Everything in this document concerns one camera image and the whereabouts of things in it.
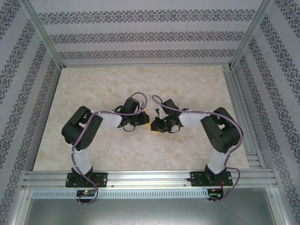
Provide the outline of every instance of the floor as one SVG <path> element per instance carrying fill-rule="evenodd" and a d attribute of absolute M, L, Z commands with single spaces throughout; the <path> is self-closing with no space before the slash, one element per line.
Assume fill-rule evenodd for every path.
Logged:
<path fill-rule="evenodd" d="M 71 169 L 70 146 L 61 129 L 80 106 L 93 111 L 111 110 L 137 91 L 148 97 L 150 121 L 158 107 L 151 100 L 154 94 L 163 100 L 171 98 L 180 109 L 209 111 L 222 106 L 235 118 L 220 66 L 65 68 L 34 170 Z M 107 171 L 204 169 L 211 153 L 204 130 L 196 127 L 183 127 L 176 134 L 153 132 L 149 126 L 139 126 L 132 133 L 122 128 L 104 128 L 98 130 L 90 145 L 94 170 Z M 228 165 L 249 168 L 242 146 L 233 153 Z"/>

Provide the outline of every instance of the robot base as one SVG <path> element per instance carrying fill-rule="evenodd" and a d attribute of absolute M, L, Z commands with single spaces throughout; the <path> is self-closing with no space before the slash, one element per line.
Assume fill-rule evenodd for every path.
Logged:
<path fill-rule="evenodd" d="M 205 171 L 193 171 L 190 172 L 191 178 L 188 181 L 191 182 L 192 187 L 215 187 L 221 186 L 223 181 L 223 186 L 232 186 L 233 180 L 231 173 L 229 171 L 224 171 L 215 176 L 215 179 L 210 182 L 206 176 Z"/>
<path fill-rule="evenodd" d="M 86 176 L 91 179 L 98 188 L 105 188 L 107 184 L 107 173 L 106 172 L 93 172 L 91 169 Z M 72 172 L 67 174 L 66 180 L 67 188 L 94 188 L 82 175 L 78 174 L 73 168 Z"/>

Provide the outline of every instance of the wire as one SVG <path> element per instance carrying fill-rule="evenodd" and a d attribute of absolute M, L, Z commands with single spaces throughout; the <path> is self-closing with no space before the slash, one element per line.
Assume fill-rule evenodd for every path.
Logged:
<path fill-rule="evenodd" d="M 224 181 L 223 180 L 221 180 L 221 190 L 222 190 L 222 193 L 221 193 L 221 195 L 222 195 L 222 194 L 224 194 Z"/>
<path fill-rule="evenodd" d="M 229 160 L 229 157 L 231 156 L 231 154 L 236 151 L 243 143 L 243 133 L 242 133 L 242 130 L 241 128 L 239 127 L 239 125 L 232 119 L 230 119 L 229 117 L 227 116 L 224 116 L 222 114 L 219 114 L 219 113 L 216 113 L 216 112 L 210 112 L 210 111 L 192 111 L 192 110 L 180 110 L 180 109 L 175 109 L 175 108 L 172 108 L 172 107 L 168 107 L 166 105 L 163 105 L 163 100 L 161 99 L 160 96 L 157 96 L 157 95 L 152 95 L 152 100 L 159 104 L 161 107 L 164 107 L 164 108 L 167 108 L 167 109 L 171 109 L 171 110 L 174 110 L 174 111 L 177 111 L 177 112 L 180 112 L 180 113 L 198 113 L 198 114 L 210 114 L 210 115 L 215 115 L 215 116 L 219 116 L 219 117 L 222 117 L 224 118 L 225 120 L 231 122 L 235 128 L 238 130 L 239 132 L 239 135 L 240 135 L 240 141 L 239 143 L 232 149 L 229 151 L 229 154 L 227 155 L 226 159 L 225 159 L 225 162 L 224 162 L 224 167 L 227 168 L 227 169 L 230 169 L 230 170 L 236 170 L 238 172 L 238 177 L 236 179 L 236 182 L 235 184 L 233 185 L 233 187 L 230 189 L 230 191 L 227 193 L 227 195 L 225 195 L 222 199 L 220 200 L 215 200 L 215 202 L 221 202 L 223 201 L 224 199 L 226 199 L 231 193 L 232 191 L 234 190 L 235 186 L 238 184 L 239 180 L 240 180 L 240 170 L 238 168 L 235 168 L 235 167 L 228 167 L 227 166 L 227 162 Z"/>
<path fill-rule="evenodd" d="M 180 127 L 178 127 L 178 130 L 177 131 L 174 131 L 174 132 L 172 132 L 172 131 L 167 131 L 169 134 L 175 134 L 175 133 L 177 133 L 178 131 L 180 131 Z"/>
<path fill-rule="evenodd" d="M 136 92 L 136 93 L 133 93 L 131 95 L 131 97 L 133 97 L 134 95 L 137 95 L 137 94 L 140 94 L 140 95 L 143 95 L 145 97 L 145 105 L 143 108 L 141 108 L 140 110 L 138 110 L 137 112 L 135 113 L 128 113 L 128 114 L 125 114 L 125 113 L 118 113 L 118 112 L 112 112 L 112 111 L 98 111 L 98 112 L 94 112 L 90 118 L 88 119 L 87 123 L 85 124 L 85 127 L 83 128 L 81 134 L 79 135 L 79 137 L 77 138 L 76 142 L 74 143 L 74 145 L 72 146 L 72 150 L 71 150 L 71 158 L 72 158 L 72 162 L 74 164 L 74 167 L 76 168 L 76 170 L 79 172 L 80 175 L 82 175 L 89 183 L 91 183 L 94 187 L 95 187 L 95 191 L 96 191 L 96 194 L 95 194 L 95 197 L 90 200 L 89 202 L 81 202 L 80 201 L 80 198 L 82 196 L 79 196 L 78 198 L 78 202 L 79 204 L 84 204 L 84 205 L 88 205 L 88 204 L 91 204 L 93 203 L 97 198 L 98 198 L 98 186 L 93 182 L 91 181 L 87 176 L 85 176 L 85 174 L 83 174 L 83 172 L 78 168 L 78 165 L 77 163 L 75 162 L 75 157 L 74 157 L 74 151 L 75 151 L 75 148 L 76 146 L 78 145 L 78 143 L 80 142 L 80 140 L 82 139 L 86 129 L 88 128 L 92 118 L 96 115 L 96 114 L 99 114 L 99 113 L 111 113 L 111 114 L 115 114 L 115 115 L 119 115 L 119 116 L 133 116 L 133 115 L 137 115 L 139 113 L 141 113 L 147 106 L 147 103 L 148 103 L 148 99 L 147 99 L 147 96 L 144 94 L 144 93 L 141 93 L 141 92 Z"/>

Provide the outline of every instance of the striped wallpaper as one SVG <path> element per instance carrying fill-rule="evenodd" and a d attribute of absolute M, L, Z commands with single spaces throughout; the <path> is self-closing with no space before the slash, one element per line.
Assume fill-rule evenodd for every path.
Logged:
<path fill-rule="evenodd" d="M 275 0 L 235 68 L 266 166 L 300 224 L 300 2 Z"/>
<path fill-rule="evenodd" d="M 32 170 L 60 71 L 17 0 L 0 3 L 0 225 Z"/>
<path fill-rule="evenodd" d="M 33 0 L 64 63 L 228 63 L 261 0 Z"/>

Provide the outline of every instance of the robotic arm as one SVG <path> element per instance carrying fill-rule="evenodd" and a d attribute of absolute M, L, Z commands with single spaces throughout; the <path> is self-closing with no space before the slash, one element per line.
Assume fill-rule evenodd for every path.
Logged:
<path fill-rule="evenodd" d="M 163 102 L 156 110 L 159 117 L 156 117 L 151 123 L 151 130 L 172 134 L 178 132 L 181 127 L 204 128 L 214 150 L 209 163 L 205 167 L 205 178 L 199 178 L 199 183 L 207 185 L 207 182 L 204 181 L 204 179 L 207 179 L 211 185 L 219 186 L 226 172 L 225 165 L 228 154 L 240 142 L 239 131 L 231 122 L 225 119 L 229 118 L 234 121 L 233 118 L 222 107 L 216 109 L 213 113 L 187 111 L 188 109 L 183 109 L 181 112 L 176 110 L 179 110 L 179 108 L 171 99 Z M 176 132 L 172 131 L 174 126 L 178 126 Z"/>
<path fill-rule="evenodd" d="M 136 126 L 147 124 L 150 119 L 146 112 L 136 112 L 143 108 L 145 108 L 143 102 L 140 105 L 139 101 L 129 97 L 124 105 L 118 106 L 113 111 L 100 111 L 93 115 L 93 112 L 90 109 L 81 106 L 75 112 L 61 131 L 65 141 L 72 146 L 72 149 L 75 146 L 75 149 L 72 150 L 74 166 L 72 168 L 72 173 L 68 174 L 66 187 L 88 187 L 91 185 L 81 173 L 90 180 L 93 180 L 95 177 L 93 167 L 90 163 L 88 147 L 92 143 L 98 129 L 121 127 L 124 129 L 127 124 L 130 124 L 135 129 Z M 77 145 L 75 145 L 83 132 L 83 124 L 86 124 L 87 128 Z"/>

